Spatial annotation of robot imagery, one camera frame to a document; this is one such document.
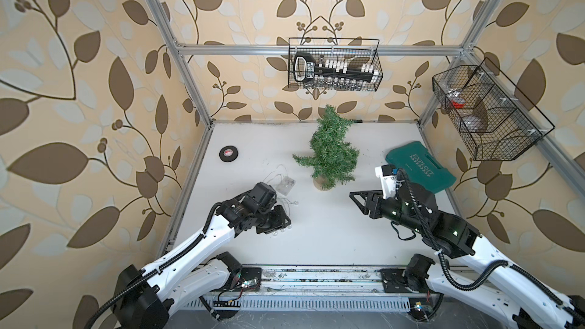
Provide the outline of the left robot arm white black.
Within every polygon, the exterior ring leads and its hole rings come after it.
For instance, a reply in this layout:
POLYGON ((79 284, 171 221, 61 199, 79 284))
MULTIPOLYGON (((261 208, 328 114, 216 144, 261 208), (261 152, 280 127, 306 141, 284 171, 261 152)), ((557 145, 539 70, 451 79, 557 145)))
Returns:
POLYGON ((85 327, 93 327, 111 310, 122 328, 163 328, 182 305, 236 278, 241 265, 231 254, 211 254, 252 228, 268 235, 290 224, 276 190, 265 182, 215 203, 203 227, 190 238, 142 269, 128 266, 117 279, 114 296, 85 327))

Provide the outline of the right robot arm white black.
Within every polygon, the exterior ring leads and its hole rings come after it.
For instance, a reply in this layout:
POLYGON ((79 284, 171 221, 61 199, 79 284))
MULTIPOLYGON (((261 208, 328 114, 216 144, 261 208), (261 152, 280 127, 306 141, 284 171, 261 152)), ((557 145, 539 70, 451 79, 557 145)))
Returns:
POLYGON ((584 325, 582 297, 545 285, 466 220, 439 210, 434 194, 410 181, 403 169, 383 165, 376 176, 380 190, 355 191, 350 199, 365 216, 411 231, 435 254, 415 254, 403 271, 402 286, 450 296, 508 328, 584 325))

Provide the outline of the small green christmas tree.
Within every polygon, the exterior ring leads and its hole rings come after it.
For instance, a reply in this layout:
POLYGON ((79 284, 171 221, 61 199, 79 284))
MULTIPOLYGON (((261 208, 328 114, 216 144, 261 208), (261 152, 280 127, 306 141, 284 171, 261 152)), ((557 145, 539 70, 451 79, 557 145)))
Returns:
POLYGON ((360 151, 345 140, 353 124, 353 120, 341 117, 335 107, 327 105, 309 142, 313 155, 292 156, 298 165, 313 170, 312 178, 321 190, 331 190, 338 184, 355 180, 353 173, 360 151))

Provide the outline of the green plastic tool case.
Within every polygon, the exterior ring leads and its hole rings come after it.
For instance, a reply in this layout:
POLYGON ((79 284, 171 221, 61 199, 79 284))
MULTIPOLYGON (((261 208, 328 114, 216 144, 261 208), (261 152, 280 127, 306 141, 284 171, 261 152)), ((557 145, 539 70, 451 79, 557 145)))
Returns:
POLYGON ((431 193, 446 190, 456 182, 456 177, 418 141, 390 150, 385 160, 389 165, 406 170, 410 181, 420 184, 431 193))

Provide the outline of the black tape roll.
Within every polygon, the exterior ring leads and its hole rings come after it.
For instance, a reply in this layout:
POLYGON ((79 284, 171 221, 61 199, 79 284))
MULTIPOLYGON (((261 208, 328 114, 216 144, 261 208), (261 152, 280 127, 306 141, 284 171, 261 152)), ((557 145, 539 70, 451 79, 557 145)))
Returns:
POLYGON ((219 151, 219 158, 225 163, 235 161, 239 157, 239 151, 235 146, 225 146, 219 151))

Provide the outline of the red item in basket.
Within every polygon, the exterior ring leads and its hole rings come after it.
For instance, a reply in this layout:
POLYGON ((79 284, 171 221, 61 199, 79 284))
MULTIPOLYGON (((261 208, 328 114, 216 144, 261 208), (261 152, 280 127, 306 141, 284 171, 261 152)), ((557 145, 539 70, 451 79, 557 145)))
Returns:
POLYGON ((452 109, 463 109, 467 104, 467 100, 461 96, 460 91, 451 91, 446 97, 452 109))

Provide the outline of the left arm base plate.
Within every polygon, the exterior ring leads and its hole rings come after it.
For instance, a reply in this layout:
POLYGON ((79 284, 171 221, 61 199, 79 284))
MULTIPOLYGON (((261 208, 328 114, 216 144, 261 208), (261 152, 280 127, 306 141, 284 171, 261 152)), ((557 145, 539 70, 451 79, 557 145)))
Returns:
POLYGON ((217 291, 258 290, 261 287, 262 271, 260 267, 240 268, 236 272, 231 273, 226 283, 217 289, 217 291))

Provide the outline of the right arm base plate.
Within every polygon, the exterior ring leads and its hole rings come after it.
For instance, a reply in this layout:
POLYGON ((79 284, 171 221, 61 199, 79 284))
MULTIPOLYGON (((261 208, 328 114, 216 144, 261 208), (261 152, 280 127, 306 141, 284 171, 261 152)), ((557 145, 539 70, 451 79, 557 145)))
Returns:
POLYGON ((379 271, 384 293, 388 294, 419 293, 418 290, 412 289, 408 285, 408 281, 404 276, 404 271, 405 271, 404 269, 400 268, 385 268, 379 271))

